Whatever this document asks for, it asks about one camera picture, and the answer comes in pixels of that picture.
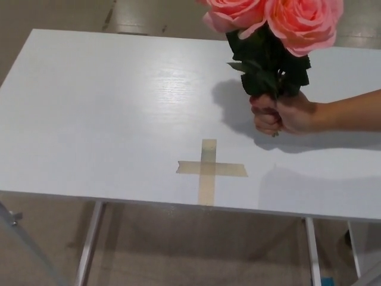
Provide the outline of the bare human hand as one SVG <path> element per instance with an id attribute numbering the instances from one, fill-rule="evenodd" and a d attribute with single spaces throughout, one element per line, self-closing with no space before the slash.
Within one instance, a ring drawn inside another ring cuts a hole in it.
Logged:
<path id="1" fill-rule="evenodd" d="M 272 99 L 269 94 L 249 99 L 254 114 L 254 126 L 261 133 L 277 136 L 281 131 L 293 134 L 313 133 L 317 130 L 318 104 L 300 92 L 295 97 Z"/>

